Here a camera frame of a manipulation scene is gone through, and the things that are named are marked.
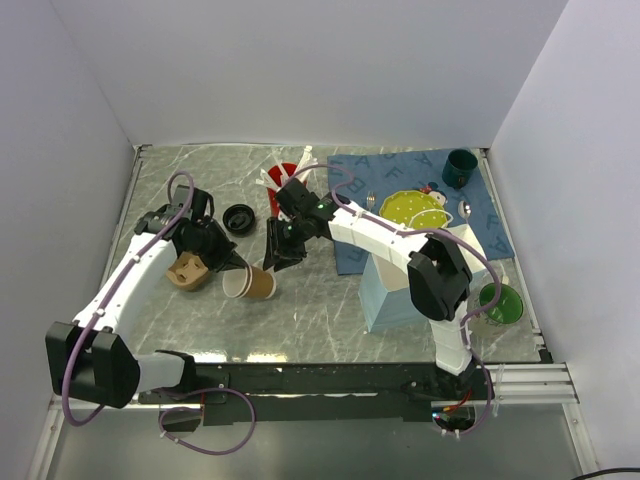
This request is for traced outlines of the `brown paper cup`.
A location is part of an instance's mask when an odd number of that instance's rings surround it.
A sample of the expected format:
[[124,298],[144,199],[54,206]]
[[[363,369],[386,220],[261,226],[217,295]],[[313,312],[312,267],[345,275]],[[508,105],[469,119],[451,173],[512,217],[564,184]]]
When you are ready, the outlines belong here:
[[276,291],[274,275],[256,266],[226,271],[222,278],[224,294],[229,298],[269,299]]

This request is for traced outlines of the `black cup lid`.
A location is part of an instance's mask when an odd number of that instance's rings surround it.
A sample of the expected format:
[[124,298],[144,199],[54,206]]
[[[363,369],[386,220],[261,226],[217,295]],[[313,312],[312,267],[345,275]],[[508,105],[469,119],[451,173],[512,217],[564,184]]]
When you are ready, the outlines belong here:
[[246,204],[234,204],[227,208],[222,217],[226,230],[235,236],[249,235],[256,225],[254,210]]

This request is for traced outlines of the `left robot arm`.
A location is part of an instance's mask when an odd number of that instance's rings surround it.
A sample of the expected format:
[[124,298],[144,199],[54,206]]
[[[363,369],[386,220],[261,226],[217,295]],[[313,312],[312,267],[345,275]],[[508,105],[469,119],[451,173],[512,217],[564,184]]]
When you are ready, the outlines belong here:
[[126,254],[94,299],[71,322],[47,331],[54,392],[114,408],[155,389],[177,402],[190,400],[199,380],[191,355],[134,355],[127,341],[147,296],[181,254],[192,253],[219,272],[245,266],[235,248],[213,218],[212,196],[178,186],[167,204],[139,219]]

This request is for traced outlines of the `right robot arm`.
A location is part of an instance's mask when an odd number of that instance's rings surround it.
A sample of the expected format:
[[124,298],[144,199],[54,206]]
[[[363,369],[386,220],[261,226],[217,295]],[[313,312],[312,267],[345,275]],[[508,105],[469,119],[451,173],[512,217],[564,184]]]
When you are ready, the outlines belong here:
[[325,238],[358,247],[405,274],[414,308],[431,324],[436,344],[439,391],[460,398],[472,386],[468,330],[464,326],[472,272],[460,240],[443,229],[425,233],[376,216],[339,194],[320,198],[296,179],[275,194],[286,218],[267,221],[265,269],[300,263],[305,243]]

